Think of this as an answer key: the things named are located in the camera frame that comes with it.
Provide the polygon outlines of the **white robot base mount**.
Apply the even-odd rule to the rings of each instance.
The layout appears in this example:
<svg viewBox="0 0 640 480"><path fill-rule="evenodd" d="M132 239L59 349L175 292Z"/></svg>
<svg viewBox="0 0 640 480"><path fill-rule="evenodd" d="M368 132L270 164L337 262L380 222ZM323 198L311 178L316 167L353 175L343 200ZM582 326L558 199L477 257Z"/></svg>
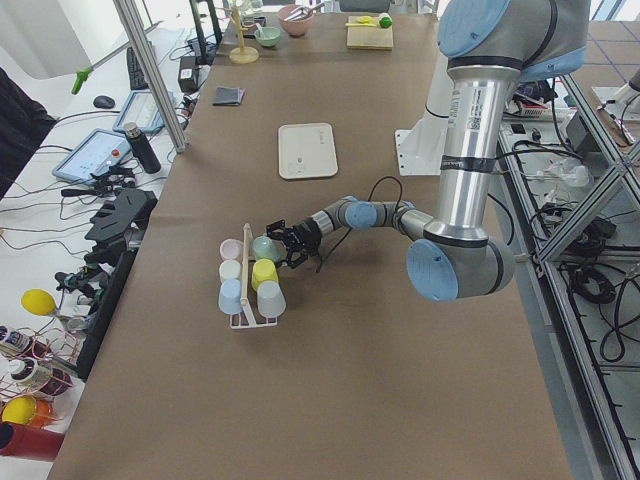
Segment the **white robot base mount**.
<svg viewBox="0 0 640 480"><path fill-rule="evenodd" d="M438 53L424 114L410 130L396 130L396 157L401 176L440 174L453 81L448 59Z"/></svg>

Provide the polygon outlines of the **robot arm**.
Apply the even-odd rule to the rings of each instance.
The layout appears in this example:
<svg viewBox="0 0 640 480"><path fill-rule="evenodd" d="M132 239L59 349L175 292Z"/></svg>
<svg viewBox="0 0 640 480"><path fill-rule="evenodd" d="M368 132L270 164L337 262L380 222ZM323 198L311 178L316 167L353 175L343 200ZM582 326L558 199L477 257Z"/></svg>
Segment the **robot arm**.
<svg viewBox="0 0 640 480"><path fill-rule="evenodd" d="M435 215L413 204L343 197L293 226L267 226L295 268L340 228L392 227L412 241L406 268L431 301L489 295L511 280L515 260L482 222L504 107L516 84L577 70L584 62L587 1L453 1L437 42L453 81Z"/></svg>

